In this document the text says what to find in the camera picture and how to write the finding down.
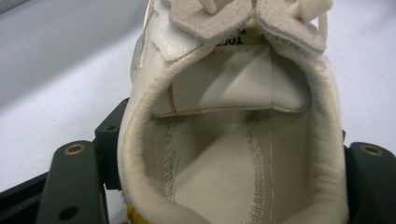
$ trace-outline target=seam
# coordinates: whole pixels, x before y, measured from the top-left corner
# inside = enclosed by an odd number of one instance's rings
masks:
[[[178,168],[180,167],[181,159],[183,158],[183,154],[184,154],[184,149],[186,148],[187,142],[189,141],[189,138],[190,138],[190,133],[191,133],[191,130],[192,130],[192,124],[193,124],[193,122],[194,122],[194,118],[195,118],[195,117],[192,117],[192,119],[191,119],[191,121],[190,121],[189,131],[188,131],[188,133],[187,133],[186,140],[185,140],[185,142],[184,142],[184,144],[183,144],[183,148],[181,149],[180,157],[178,158],[177,168],[176,168],[176,171],[175,171],[175,180],[174,180],[174,185],[173,185],[173,194],[174,194],[174,195],[173,195],[173,199],[174,199],[174,202],[175,202],[175,203],[176,203],[175,194],[176,194],[176,185],[177,185]]]
[[[157,135],[154,135],[154,144],[155,144],[155,175],[157,176],[157,188],[158,191],[160,191],[160,178],[158,176],[158,169],[159,169],[159,165],[158,165],[158,141],[157,141]]]
[[[242,46],[220,46],[213,49],[213,53],[234,53],[234,52],[249,52],[249,51],[268,51],[268,45],[242,45]]]
[[[274,201],[275,201],[275,193],[274,193],[274,175],[273,175],[273,142],[272,142],[272,134],[271,134],[271,127],[270,127],[270,120],[269,115],[267,116],[268,120],[268,138],[270,142],[270,185],[271,185],[271,207],[270,207],[270,223],[273,218],[273,210],[274,210]]]
[[[262,222],[262,213],[265,206],[265,176],[262,161],[262,150],[255,133],[255,125],[258,123],[257,111],[247,111],[246,120],[248,125],[247,140],[249,143],[248,153],[254,166],[255,189],[247,216],[243,224],[259,224]]]
[[[166,139],[163,147],[163,172],[165,175],[165,195],[170,201],[174,201],[174,175],[173,167],[175,152],[172,149],[172,137],[175,131],[175,124],[172,120],[166,122]]]

